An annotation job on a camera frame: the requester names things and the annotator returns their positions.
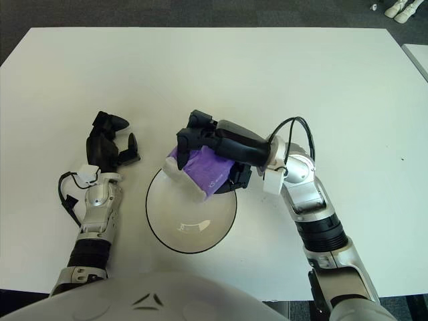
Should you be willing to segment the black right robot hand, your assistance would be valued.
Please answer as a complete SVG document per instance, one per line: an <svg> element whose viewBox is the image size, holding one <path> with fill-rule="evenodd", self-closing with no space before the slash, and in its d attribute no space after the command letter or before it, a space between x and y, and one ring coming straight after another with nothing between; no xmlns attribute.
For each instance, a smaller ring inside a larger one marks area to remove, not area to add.
<svg viewBox="0 0 428 321"><path fill-rule="evenodd" d="M187 127L177 133L177 146L171 155L185 178L206 199L246 188L251 167L267 163L270 143L244 127L214 121L212 116L194 110Z"/></svg>

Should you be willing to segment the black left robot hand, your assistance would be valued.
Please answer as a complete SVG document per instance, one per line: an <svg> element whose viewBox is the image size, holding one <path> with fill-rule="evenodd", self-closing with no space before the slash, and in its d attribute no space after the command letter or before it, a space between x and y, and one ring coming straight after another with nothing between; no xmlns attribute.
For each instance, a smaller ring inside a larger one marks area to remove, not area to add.
<svg viewBox="0 0 428 321"><path fill-rule="evenodd" d="M116 173L118 167L131 165L141 159L133 133L128 136L128 148L126 150L120 152L114 143L116 133L129 127L127 120L99 111L92 126L90 135L86 140L89 165L99 167L102 173Z"/></svg>

